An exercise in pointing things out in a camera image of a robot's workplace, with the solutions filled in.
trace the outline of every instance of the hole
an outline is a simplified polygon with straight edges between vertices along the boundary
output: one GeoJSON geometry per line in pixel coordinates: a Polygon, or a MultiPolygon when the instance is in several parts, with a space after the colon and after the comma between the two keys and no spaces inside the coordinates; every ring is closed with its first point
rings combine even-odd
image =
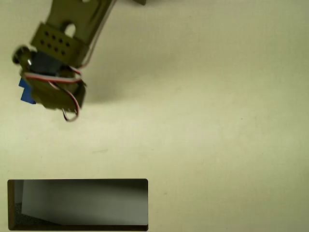
{"type": "Polygon", "coordinates": [[[67,36],[73,38],[74,35],[75,35],[75,31],[76,31],[76,27],[75,27],[74,24],[71,23],[71,24],[69,24],[69,25],[66,27],[64,33],[65,33],[67,36]]]}
{"type": "Polygon", "coordinates": [[[146,179],[9,180],[8,203],[10,230],[148,230],[146,179]]]}

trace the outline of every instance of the robotic arm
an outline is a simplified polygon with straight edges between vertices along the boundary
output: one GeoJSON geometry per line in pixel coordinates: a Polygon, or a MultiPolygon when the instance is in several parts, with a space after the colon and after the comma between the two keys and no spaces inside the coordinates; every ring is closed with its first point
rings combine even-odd
{"type": "MultiPolygon", "coordinates": [[[[134,0],[142,5],[146,0],[134,0]]],[[[22,100],[60,109],[67,122],[77,119],[86,93],[80,69],[90,62],[100,32],[116,0],[53,0],[46,23],[41,23],[30,50],[19,47],[13,63],[21,66],[22,100]],[[75,26],[70,37],[66,29],[75,26]],[[75,113],[69,119],[67,112],[75,113]]]]}

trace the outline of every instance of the wire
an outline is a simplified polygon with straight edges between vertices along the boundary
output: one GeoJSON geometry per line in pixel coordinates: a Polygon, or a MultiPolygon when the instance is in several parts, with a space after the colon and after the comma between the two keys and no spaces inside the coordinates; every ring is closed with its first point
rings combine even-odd
{"type": "Polygon", "coordinates": [[[78,103],[78,101],[76,100],[76,98],[74,97],[74,95],[70,91],[68,91],[66,89],[63,89],[63,88],[60,88],[57,85],[57,84],[62,84],[62,83],[74,84],[74,83],[82,82],[82,74],[81,74],[81,72],[78,71],[77,69],[73,68],[73,67],[70,67],[70,68],[72,69],[73,72],[78,74],[78,77],[75,77],[75,78],[64,78],[64,77],[57,77],[57,76],[40,75],[40,74],[36,74],[36,73],[31,73],[31,72],[24,73],[24,77],[26,79],[32,79],[32,80],[39,80],[39,81],[43,81],[43,82],[48,82],[54,89],[62,90],[64,92],[66,92],[72,98],[72,100],[74,102],[74,105],[75,105],[75,117],[70,119],[67,116],[67,112],[64,109],[62,109],[62,113],[63,113],[64,119],[67,122],[74,122],[79,117],[79,114],[80,114],[81,108],[79,106],[79,103],[78,103]]]}
{"type": "Polygon", "coordinates": [[[66,112],[64,109],[62,109],[62,113],[63,113],[64,119],[65,119],[67,122],[74,122],[74,121],[76,121],[76,119],[78,119],[78,117],[79,117],[81,108],[80,108],[80,106],[79,106],[78,101],[77,101],[76,98],[74,97],[74,95],[71,94],[70,91],[68,91],[68,90],[66,90],[66,89],[62,89],[62,88],[56,86],[55,84],[53,84],[53,83],[51,83],[51,82],[49,82],[49,84],[50,84],[53,88],[55,88],[55,89],[57,89],[57,90],[62,90],[62,91],[64,91],[64,92],[66,92],[66,93],[72,98],[72,100],[74,101],[74,104],[75,104],[75,117],[69,119],[69,117],[67,116],[67,112],[66,112]]]}

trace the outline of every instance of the white surface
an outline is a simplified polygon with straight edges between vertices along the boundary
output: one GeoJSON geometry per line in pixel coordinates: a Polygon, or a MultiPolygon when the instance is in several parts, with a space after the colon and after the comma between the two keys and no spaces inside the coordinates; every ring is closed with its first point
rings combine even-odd
{"type": "Polygon", "coordinates": [[[98,181],[26,180],[22,213],[60,225],[148,225],[148,193],[98,181]]]}
{"type": "Polygon", "coordinates": [[[147,178],[150,232],[309,231],[308,5],[119,0],[67,124],[10,60],[50,1],[0,1],[1,229],[8,179],[147,178]]]}

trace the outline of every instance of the perforated metal plate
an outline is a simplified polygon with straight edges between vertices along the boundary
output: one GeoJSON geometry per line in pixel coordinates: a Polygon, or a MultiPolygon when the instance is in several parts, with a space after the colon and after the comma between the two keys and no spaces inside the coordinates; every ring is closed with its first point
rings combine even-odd
{"type": "Polygon", "coordinates": [[[76,67],[86,56],[89,47],[65,33],[41,23],[31,45],[65,64],[76,67]]]}

